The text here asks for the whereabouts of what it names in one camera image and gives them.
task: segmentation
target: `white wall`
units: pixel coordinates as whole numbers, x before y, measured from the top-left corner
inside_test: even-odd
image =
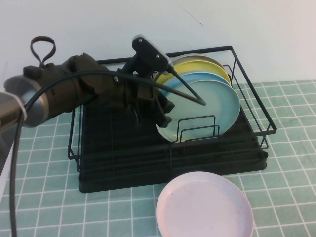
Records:
[[[0,79],[38,64],[34,36],[55,39],[49,61],[59,64],[82,52],[131,56],[139,33],[165,52],[232,45],[253,81],[316,79],[315,9],[315,0],[2,0]]]

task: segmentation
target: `white plate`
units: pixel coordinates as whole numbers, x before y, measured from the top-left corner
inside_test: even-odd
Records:
[[[240,189],[222,176],[192,172],[162,190],[156,209],[163,237],[251,237],[253,215]]]

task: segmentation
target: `dish rack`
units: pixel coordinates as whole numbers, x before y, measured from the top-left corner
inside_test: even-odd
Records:
[[[266,168],[268,153],[264,149],[269,147],[266,136],[276,133],[277,128],[233,48],[225,46],[167,55],[172,58],[188,53],[210,54],[215,59],[212,54],[221,57],[224,53],[227,60],[233,62],[232,67],[229,64],[223,66],[241,101],[234,125],[219,135],[216,117],[205,116],[210,118],[210,125],[192,129],[212,129],[210,137],[183,141],[182,134],[186,129],[179,131],[178,127],[180,139],[171,143],[157,132],[152,121],[144,119],[139,125],[126,112],[82,106],[72,111],[68,146],[68,157],[77,164],[81,192],[165,183],[191,171],[226,175]],[[129,59],[98,63],[108,66]]]

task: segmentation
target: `yellow plate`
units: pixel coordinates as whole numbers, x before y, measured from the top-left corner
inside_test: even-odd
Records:
[[[187,61],[183,63],[179,63],[173,66],[174,70],[178,73],[186,73],[189,71],[207,71],[211,73],[215,73],[227,80],[229,84],[231,84],[231,80],[229,79],[228,74],[225,72],[223,68],[216,65],[215,63],[205,61],[205,60],[194,60],[194,61]],[[173,77],[173,74],[161,74],[160,77],[157,79],[157,83],[164,84],[170,78]]]

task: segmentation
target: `tiled countertop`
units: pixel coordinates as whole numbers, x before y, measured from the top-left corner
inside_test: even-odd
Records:
[[[226,178],[252,206],[254,237],[316,237],[316,81],[254,85],[278,127],[268,138],[268,167]],[[264,123],[259,110],[256,117]],[[23,129],[16,180],[19,236],[159,236],[155,206],[164,185],[78,190],[75,162],[67,157],[70,118],[62,114]],[[0,236],[10,236],[8,185],[0,204]]]

